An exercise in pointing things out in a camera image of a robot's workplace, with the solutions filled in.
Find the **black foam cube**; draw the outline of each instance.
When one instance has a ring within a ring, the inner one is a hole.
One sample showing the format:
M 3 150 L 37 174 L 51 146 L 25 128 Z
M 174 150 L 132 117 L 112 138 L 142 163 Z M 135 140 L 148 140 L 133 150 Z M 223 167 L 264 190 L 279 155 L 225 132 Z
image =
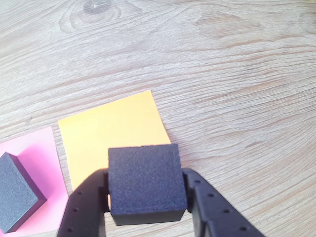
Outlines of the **black foam cube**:
M 177 144 L 109 149 L 116 225 L 180 221 L 187 198 Z
M 0 229 L 16 231 L 46 198 L 28 175 L 17 157 L 0 157 Z

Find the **foam block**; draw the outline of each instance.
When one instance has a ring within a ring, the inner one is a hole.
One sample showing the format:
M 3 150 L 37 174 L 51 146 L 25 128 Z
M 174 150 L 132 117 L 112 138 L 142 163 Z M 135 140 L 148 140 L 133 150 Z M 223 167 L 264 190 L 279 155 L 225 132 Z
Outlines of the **foam block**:
M 177 144 L 109 149 L 109 189 L 117 225 L 180 221 L 187 199 Z
M 17 157 L 0 157 L 0 229 L 16 231 L 46 198 L 30 178 Z

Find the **yellow sticky note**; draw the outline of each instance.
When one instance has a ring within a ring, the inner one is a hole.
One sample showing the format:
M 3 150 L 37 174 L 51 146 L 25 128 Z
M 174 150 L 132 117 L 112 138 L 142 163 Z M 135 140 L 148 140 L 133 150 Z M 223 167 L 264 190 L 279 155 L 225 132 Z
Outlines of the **yellow sticky note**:
M 170 144 L 151 91 L 58 121 L 73 189 L 108 167 L 108 149 Z

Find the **wooden table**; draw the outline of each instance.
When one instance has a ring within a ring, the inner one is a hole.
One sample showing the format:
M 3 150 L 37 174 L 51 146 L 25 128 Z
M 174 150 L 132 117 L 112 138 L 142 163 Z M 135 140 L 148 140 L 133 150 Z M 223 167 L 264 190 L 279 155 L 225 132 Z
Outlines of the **wooden table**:
M 152 89 L 183 166 L 267 237 L 315 237 L 316 3 L 94 1 L 1 2 L 0 141 L 53 126 L 71 192 L 57 121 Z M 194 236 L 189 214 L 107 233 Z

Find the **gray foam block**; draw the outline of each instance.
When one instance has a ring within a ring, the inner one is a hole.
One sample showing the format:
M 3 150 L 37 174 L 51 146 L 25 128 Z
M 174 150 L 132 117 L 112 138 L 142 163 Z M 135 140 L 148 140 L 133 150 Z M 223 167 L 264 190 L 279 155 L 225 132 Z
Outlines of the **gray foam block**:
M 180 221 L 187 198 L 177 144 L 109 149 L 117 225 Z
M 46 198 L 28 175 L 17 157 L 0 157 L 0 229 L 16 231 Z

